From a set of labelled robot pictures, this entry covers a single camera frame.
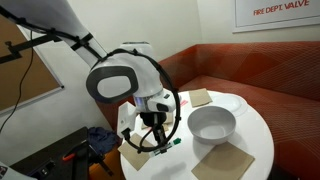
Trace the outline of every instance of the white wall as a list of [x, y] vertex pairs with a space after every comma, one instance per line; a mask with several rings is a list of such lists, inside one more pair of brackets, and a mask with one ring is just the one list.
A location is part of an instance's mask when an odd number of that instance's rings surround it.
[[[161, 60], [201, 42], [193, 0], [74, 0], [71, 4], [107, 51], [125, 41], [147, 41]], [[64, 43], [49, 43], [39, 50], [66, 89], [17, 110], [8, 121], [0, 136], [0, 160], [8, 165], [83, 126], [109, 128], [86, 91], [88, 66]]]
[[320, 25], [232, 34], [234, 0], [197, 1], [203, 43], [320, 40]]

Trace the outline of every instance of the red sofa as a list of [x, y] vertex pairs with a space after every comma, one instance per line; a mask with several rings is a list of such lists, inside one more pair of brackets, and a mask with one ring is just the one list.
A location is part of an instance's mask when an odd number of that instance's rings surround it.
[[[179, 91], [245, 98], [271, 130], [274, 163], [302, 180], [320, 179], [320, 42], [199, 44], [160, 64]], [[98, 105], [116, 129], [120, 103]]]

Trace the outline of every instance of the sign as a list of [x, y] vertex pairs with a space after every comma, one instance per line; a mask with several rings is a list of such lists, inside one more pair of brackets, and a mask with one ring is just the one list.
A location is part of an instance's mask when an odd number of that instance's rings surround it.
[[320, 24], [320, 0], [234, 0], [233, 32]]

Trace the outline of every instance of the beige napkin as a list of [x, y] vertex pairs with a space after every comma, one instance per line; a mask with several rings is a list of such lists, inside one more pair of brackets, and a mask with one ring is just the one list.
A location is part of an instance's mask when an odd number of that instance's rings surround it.
[[211, 97], [205, 88], [189, 91], [189, 95], [192, 107], [197, 107], [212, 102]]
[[[142, 139], [141, 136], [138, 134], [133, 134], [130, 138], [131, 142], [139, 145], [140, 140]], [[143, 146], [145, 147], [153, 147], [147, 140], [143, 141]], [[141, 152], [140, 154], [137, 153], [137, 150], [131, 147], [127, 142], [122, 144], [118, 151], [127, 159], [127, 161], [137, 170], [139, 171], [142, 166], [149, 160], [150, 156], [148, 153]]]
[[199, 180], [235, 180], [241, 178], [253, 161], [254, 157], [226, 142], [214, 147], [192, 173]]
[[[173, 122], [173, 114], [172, 113], [166, 113], [167, 114], [167, 119], [163, 124], [171, 124]], [[144, 123], [142, 123], [141, 125], [141, 129], [145, 129], [148, 126], [144, 125]]]

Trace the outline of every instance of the round white table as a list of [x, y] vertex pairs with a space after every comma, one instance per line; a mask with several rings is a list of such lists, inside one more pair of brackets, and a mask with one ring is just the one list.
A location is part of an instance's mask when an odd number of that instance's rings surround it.
[[[222, 93], [208, 91], [210, 97], [214, 99]], [[168, 149], [168, 152], [150, 158], [148, 162], [137, 171], [121, 155], [121, 165], [127, 180], [196, 180], [191, 170], [202, 160], [202, 158], [214, 147], [214, 145], [204, 145], [193, 138], [187, 120], [192, 108], [188, 92], [180, 92], [181, 101], [187, 101], [181, 107], [181, 121], [179, 127], [171, 140], [181, 138], [181, 143]], [[233, 136], [228, 140], [231, 144], [252, 155], [255, 160], [249, 166], [241, 179], [260, 180], [267, 179], [271, 171], [274, 158], [274, 145], [269, 127], [250, 105], [241, 115], [236, 116], [236, 129]], [[136, 119], [135, 130], [132, 132], [141, 137], [147, 133], [147, 129], [141, 130], [142, 119]], [[156, 145], [152, 133], [146, 138], [150, 143]]]

